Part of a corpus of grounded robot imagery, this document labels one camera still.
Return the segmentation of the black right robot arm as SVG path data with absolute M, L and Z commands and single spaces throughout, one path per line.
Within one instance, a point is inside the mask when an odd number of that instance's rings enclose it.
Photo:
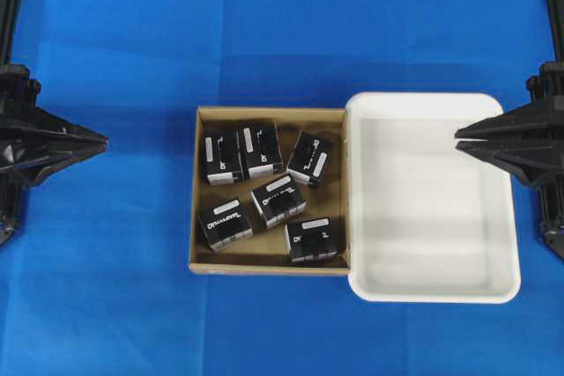
M 543 244 L 563 257 L 563 0 L 546 0 L 555 60 L 526 80 L 531 101 L 455 133 L 456 148 L 538 191 Z

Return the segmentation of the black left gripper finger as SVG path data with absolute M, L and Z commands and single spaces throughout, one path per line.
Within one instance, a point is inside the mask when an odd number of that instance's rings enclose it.
M 42 173 L 57 173 L 64 168 L 76 165 L 106 151 L 107 144 L 81 145 L 72 151 L 52 153 L 48 163 L 41 166 Z
M 42 134 L 59 137 L 77 142 L 107 144 L 108 138 L 98 132 L 73 123 L 57 125 L 54 129 L 43 129 Z

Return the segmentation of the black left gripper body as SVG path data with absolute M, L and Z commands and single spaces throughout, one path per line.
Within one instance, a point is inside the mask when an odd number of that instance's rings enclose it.
M 1 172 L 29 187 L 66 167 L 66 121 L 36 106 L 40 91 L 26 66 L 1 66 Z

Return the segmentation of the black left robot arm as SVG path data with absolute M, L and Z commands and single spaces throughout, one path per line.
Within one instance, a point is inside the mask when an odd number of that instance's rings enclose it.
M 28 189 L 104 152 L 108 138 L 36 105 L 41 83 L 11 62 L 20 0 L 1 0 L 1 243 L 18 230 Z

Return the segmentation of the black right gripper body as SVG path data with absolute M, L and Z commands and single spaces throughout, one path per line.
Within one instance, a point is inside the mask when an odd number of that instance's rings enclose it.
M 521 138 L 525 145 L 523 176 L 527 187 L 539 187 L 563 175 L 563 62 L 546 62 L 526 81 L 531 102 L 523 110 L 530 124 Z

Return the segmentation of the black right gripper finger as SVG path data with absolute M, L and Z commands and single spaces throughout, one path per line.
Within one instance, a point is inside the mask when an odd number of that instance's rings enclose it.
M 485 118 L 474 122 L 455 132 L 455 139 L 469 140 L 501 140 L 521 139 L 518 131 L 518 117 L 523 113 L 525 107 L 517 107 L 503 114 Z
M 464 140 L 456 144 L 456 149 L 508 173 L 524 172 L 526 168 L 514 152 L 500 149 L 497 143 Z

